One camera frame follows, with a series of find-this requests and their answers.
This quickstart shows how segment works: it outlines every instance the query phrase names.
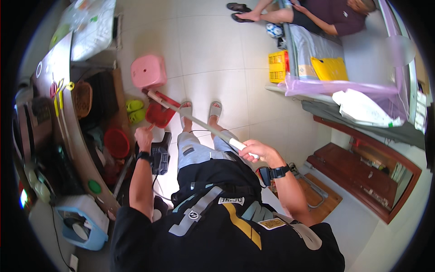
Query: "wooden frame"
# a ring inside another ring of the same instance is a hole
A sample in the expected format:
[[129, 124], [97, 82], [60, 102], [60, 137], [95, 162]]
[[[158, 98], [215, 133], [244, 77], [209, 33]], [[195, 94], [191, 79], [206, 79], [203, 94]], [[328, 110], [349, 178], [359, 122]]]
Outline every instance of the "wooden frame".
[[412, 172], [412, 178], [409, 181], [408, 185], [406, 186], [405, 191], [400, 196], [399, 200], [397, 201], [396, 205], [392, 208], [390, 212], [384, 209], [379, 209], [371, 204], [372, 201], [369, 200], [369, 196], [365, 196], [362, 193], [356, 194], [350, 190], [346, 190], [353, 194], [356, 198], [358, 198], [362, 203], [364, 203], [367, 207], [369, 207], [375, 214], [377, 214], [382, 220], [384, 220], [387, 224], [393, 220], [393, 218], [396, 216], [396, 214], [400, 211], [402, 206], [407, 201], [409, 195], [411, 194], [412, 190], [415, 187], [415, 184], [417, 183], [417, 180], [420, 178], [420, 175], [422, 173], [422, 170], [415, 165], [413, 162], [408, 160], [405, 156], [397, 152], [396, 150], [388, 147], [387, 145], [379, 142], [378, 140], [375, 140], [374, 138], [359, 132], [353, 128], [350, 128], [348, 126], [345, 126], [343, 124], [335, 123], [332, 121], [325, 120], [321, 117], [313, 115], [314, 121], [327, 125], [331, 128], [334, 128], [336, 130], [339, 130], [343, 133], [346, 133], [353, 138], [359, 139], [362, 142], [365, 142], [366, 144], [384, 152], [388, 153], [393, 159], [397, 160], [397, 162], [401, 163], [403, 166], [405, 166], [409, 171]]

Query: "brown basket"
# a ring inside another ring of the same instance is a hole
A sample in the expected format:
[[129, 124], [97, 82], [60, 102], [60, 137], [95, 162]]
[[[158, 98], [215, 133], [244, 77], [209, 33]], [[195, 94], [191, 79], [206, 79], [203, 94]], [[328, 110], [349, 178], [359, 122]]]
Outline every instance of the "brown basket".
[[85, 81], [77, 82], [72, 91], [72, 97], [79, 120], [86, 117], [92, 107], [92, 87], [90, 84]]

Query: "soccer ball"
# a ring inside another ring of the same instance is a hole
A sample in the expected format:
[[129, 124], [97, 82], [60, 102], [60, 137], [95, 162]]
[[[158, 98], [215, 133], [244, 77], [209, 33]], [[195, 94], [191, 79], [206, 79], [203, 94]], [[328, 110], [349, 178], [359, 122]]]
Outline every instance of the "soccer ball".
[[276, 24], [272, 24], [272, 23], [267, 23], [266, 24], [266, 31], [268, 32], [269, 36], [271, 36], [272, 38], [279, 38], [282, 37], [282, 27], [276, 25]]

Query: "lime green sandal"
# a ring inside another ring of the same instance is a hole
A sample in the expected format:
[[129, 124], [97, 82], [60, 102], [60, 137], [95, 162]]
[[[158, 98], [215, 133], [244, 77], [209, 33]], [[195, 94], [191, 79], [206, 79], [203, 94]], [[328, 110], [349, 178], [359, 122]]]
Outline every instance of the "lime green sandal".
[[143, 119], [145, 119], [145, 114], [147, 113], [147, 109], [140, 109], [138, 111], [133, 111], [128, 115], [128, 120], [131, 124], [137, 124]]
[[137, 111], [143, 107], [144, 103], [140, 100], [127, 100], [125, 102], [125, 108], [127, 109], [127, 112]]

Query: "grey shorts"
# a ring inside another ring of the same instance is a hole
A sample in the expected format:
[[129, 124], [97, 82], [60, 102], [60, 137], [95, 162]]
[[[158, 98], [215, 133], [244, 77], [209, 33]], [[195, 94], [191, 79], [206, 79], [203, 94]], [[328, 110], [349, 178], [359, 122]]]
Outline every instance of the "grey shorts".
[[[222, 131], [222, 133], [237, 139], [238, 138], [229, 132], [228, 130]], [[205, 145], [201, 145], [198, 138], [193, 133], [181, 132], [177, 138], [178, 145], [178, 169], [191, 164], [202, 163], [212, 159], [224, 159], [234, 161], [234, 159], [225, 152], [231, 151], [236, 154], [246, 165], [252, 169], [252, 165], [247, 160], [239, 156], [238, 150], [230, 146], [224, 140], [216, 136], [213, 140], [214, 149], [211, 149]]]

